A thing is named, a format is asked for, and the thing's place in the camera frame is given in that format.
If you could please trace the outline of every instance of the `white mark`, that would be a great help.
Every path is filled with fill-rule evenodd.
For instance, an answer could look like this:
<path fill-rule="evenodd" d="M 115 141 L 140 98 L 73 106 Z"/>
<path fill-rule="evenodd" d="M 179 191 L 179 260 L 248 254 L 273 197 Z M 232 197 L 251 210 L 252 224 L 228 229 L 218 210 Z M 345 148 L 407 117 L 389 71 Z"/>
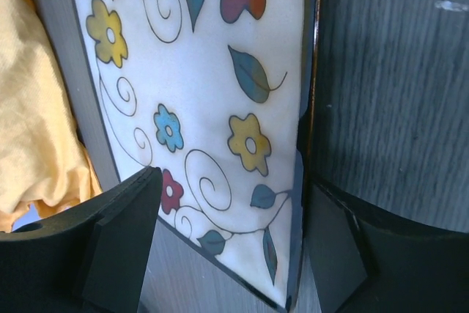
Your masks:
<path fill-rule="evenodd" d="M 435 2 L 435 7 L 437 9 L 443 9 L 448 11 L 463 12 L 469 11 L 469 5 L 454 3 L 449 0 L 439 0 Z"/>

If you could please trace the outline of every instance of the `glass plate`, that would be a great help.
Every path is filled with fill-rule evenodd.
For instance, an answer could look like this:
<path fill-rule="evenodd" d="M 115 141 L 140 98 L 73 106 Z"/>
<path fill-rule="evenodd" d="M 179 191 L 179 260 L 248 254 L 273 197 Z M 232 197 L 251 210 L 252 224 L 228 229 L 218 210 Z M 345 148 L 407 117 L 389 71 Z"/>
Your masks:
<path fill-rule="evenodd" d="M 75 7 L 120 180 L 160 167 L 160 220 L 289 310 L 300 274 L 314 0 Z"/>

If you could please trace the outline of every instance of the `yellow cloth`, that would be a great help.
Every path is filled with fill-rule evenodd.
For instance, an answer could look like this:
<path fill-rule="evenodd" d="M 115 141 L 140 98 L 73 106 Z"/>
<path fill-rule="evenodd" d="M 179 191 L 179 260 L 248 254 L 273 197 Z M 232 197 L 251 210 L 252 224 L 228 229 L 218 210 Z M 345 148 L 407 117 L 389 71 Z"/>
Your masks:
<path fill-rule="evenodd" d="M 101 192 L 31 0 L 0 0 L 0 231 Z"/>

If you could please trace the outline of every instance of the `table surface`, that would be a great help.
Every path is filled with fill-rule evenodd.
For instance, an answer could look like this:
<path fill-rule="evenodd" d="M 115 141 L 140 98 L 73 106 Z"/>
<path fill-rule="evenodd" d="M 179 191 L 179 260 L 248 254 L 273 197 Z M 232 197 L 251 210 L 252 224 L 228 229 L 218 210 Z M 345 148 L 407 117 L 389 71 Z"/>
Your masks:
<path fill-rule="evenodd" d="M 71 0 L 35 1 L 81 137 L 110 188 L 117 176 Z M 469 0 L 322 0 L 312 162 L 338 187 L 386 210 L 469 232 L 469 11 L 463 5 Z M 149 312 L 272 311 L 162 224 L 141 300 Z M 307 253 L 295 312 L 320 312 Z"/>

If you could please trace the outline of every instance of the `orange fabric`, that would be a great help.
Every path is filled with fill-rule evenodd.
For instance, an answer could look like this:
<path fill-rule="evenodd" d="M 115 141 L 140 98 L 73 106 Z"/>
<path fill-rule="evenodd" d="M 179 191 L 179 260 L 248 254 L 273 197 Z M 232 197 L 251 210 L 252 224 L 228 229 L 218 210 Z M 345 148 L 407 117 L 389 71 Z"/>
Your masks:
<path fill-rule="evenodd" d="M 101 193 L 32 0 L 0 0 L 0 231 Z"/>

